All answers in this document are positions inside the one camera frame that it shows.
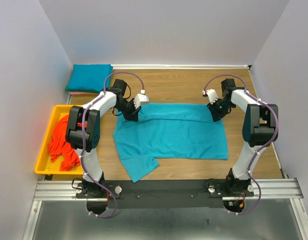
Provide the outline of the teal t shirt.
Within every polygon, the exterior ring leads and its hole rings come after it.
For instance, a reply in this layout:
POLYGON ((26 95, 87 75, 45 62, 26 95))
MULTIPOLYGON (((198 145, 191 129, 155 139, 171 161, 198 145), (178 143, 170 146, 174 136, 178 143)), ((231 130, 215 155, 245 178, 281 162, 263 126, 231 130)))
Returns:
POLYGON ((68 92, 99 93, 105 78, 113 71, 110 64, 75 64, 65 88, 68 92))
POLYGON ((116 150, 132 182, 154 171, 158 159, 227 160, 225 128, 203 104, 151 103, 138 121, 117 118, 116 150))

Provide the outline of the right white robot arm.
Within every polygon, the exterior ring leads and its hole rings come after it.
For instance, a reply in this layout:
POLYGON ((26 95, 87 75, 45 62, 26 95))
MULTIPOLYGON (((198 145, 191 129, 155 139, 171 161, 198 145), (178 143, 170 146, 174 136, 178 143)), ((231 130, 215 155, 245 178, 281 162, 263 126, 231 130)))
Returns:
POLYGON ((253 96, 245 85, 236 86, 234 79, 233 75, 225 76, 221 82, 221 97, 207 87, 202 91, 203 96, 209 99, 207 107, 214 122, 223 119, 235 107, 245 113, 242 151, 225 179, 208 181, 208 190, 213 197, 237 197, 241 193, 251 196, 253 169, 261 154, 278 137, 278 106, 253 96))

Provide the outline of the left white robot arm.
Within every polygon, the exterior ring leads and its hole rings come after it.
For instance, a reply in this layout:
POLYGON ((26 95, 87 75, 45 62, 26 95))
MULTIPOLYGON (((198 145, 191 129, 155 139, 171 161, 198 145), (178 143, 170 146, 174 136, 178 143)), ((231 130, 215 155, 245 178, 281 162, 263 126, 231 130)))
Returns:
POLYGON ((104 188, 104 174, 97 156, 101 117, 112 109, 117 110, 125 120, 137 122, 142 104, 149 102, 144 85, 131 100, 124 97, 128 87, 124 80, 116 79, 112 87, 101 90, 93 100, 82 106, 74 105, 69 111, 65 139, 75 150, 83 169, 81 183, 74 188, 79 198, 99 198, 108 193, 104 188))

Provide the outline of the folded green t shirt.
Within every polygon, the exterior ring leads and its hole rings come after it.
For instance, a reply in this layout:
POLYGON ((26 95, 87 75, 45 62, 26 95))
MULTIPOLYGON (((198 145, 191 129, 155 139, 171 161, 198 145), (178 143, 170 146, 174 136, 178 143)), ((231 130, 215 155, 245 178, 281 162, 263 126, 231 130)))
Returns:
POLYGON ((72 95, 98 95, 103 89, 93 88, 93 87, 65 87, 65 91, 69 92, 72 95))

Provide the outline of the folded teal t shirt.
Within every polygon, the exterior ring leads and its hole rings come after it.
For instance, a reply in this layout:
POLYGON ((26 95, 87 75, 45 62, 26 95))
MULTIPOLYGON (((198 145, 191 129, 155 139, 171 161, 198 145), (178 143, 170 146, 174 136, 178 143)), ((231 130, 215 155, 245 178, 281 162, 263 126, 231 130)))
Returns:
POLYGON ((68 92, 99 93, 105 78, 113 71, 110 64, 75 64, 65 88, 68 92))

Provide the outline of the folded pink t shirt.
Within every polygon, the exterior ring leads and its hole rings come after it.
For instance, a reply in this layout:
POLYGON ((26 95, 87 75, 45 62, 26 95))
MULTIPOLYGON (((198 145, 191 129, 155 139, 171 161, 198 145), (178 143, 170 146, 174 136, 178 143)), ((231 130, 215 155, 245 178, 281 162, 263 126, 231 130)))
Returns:
POLYGON ((70 91, 71 95, 98 95, 99 92, 70 91))

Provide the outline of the orange t shirt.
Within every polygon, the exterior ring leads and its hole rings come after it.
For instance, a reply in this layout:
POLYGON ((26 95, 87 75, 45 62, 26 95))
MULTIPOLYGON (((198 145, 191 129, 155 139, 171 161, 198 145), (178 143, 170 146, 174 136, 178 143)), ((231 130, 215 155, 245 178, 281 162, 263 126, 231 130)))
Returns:
POLYGON ((60 171, 62 172, 68 172, 81 165, 77 153, 66 141, 68 121, 69 115, 66 115, 57 122, 53 130, 52 139, 48 143, 48 152, 53 163, 59 157, 63 157, 60 164, 60 171))

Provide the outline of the yellow plastic bin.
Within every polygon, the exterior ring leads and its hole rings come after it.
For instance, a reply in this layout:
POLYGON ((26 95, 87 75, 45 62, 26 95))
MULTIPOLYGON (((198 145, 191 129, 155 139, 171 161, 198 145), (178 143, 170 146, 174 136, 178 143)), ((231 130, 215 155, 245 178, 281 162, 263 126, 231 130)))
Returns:
POLYGON ((51 161, 51 156, 48 152, 48 143, 52 140, 52 134, 58 121, 69 114, 73 105, 59 104, 54 106, 51 113, 49 123, 45 132, 44 140, 41 145, 40 153, 37 158, 35 173, 39 175, 82 175, 81 166, 76 166, 70 171, 60 171, 61 162, 64 160, 61 155, 55 162, 51 161))

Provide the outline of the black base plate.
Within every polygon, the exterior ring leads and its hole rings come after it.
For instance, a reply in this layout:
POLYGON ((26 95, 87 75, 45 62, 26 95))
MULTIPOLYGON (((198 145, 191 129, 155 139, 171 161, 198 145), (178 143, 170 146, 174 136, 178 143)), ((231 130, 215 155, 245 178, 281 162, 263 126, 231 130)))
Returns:
POLYGON ((76 178, 76 198, 87 201, 97 215, 122 209, 227 208, 242 212, 246 197, 254 195, 250 180, 101 180, 100 184, 76 178))

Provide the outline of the aluminium frame rail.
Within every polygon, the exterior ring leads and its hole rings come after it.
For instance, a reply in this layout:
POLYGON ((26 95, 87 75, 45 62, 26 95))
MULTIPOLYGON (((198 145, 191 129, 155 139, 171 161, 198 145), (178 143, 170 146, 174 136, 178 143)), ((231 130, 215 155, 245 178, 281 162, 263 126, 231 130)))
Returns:
POLYGON ((223 208, 117 210, 88 214, 72 181, 37 183, 26 240, 308 240, 308 216, 295 178, 259 179, 242 212, 223 208))

